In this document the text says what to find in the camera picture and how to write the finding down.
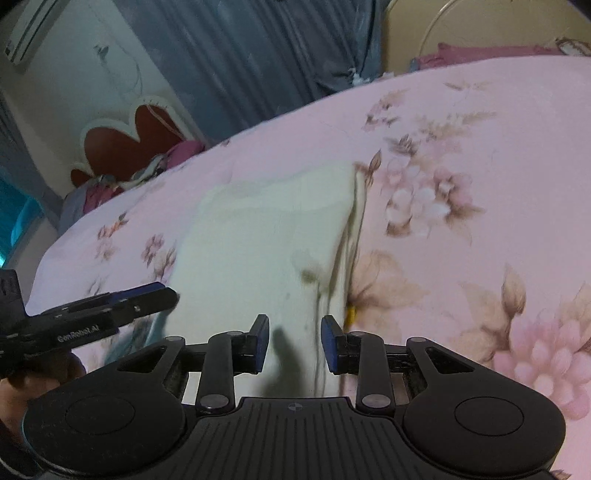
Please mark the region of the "person left hand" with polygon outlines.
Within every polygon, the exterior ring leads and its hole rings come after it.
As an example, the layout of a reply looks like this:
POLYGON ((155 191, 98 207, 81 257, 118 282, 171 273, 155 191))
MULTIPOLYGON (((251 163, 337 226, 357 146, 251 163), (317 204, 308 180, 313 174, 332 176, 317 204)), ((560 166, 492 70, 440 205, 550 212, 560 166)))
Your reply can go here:
POLYGON ((30 401, 84 376, 86 370, 71 351, 34 359, 31 370, 1 380, 1 459, 22 457, 21 422, 30 401))

